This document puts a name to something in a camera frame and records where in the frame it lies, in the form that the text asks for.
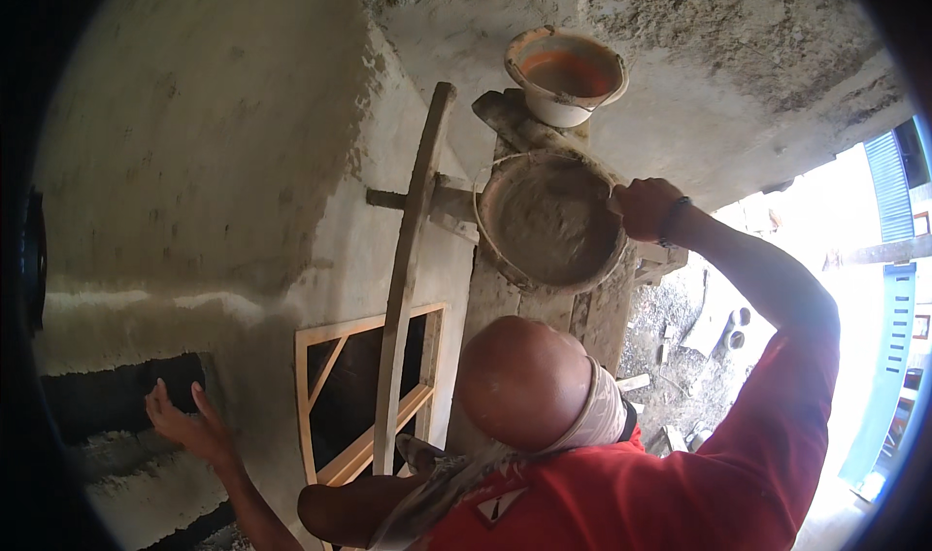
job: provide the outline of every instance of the hand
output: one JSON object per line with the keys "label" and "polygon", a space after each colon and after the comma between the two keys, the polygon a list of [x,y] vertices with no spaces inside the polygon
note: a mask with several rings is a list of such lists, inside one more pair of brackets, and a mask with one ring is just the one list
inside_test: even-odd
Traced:
{"label": "hand", "polygon": [[217,410],[207,401],[199,382],[191,384],[191,395],[200,410],[198,417],[190,417],[171,405],[168,388],[159,378],[152,393],[146,395],[146,413],[156,432],[215,467],[236,463],[238,456],[233,437]]}
{"label": "hand", "polygon": [[656,242],[664,220],[682,196],[666,179],[635,179],[627,187],[614,186],[609,211],[622,217],[622,227],[632,240]]}

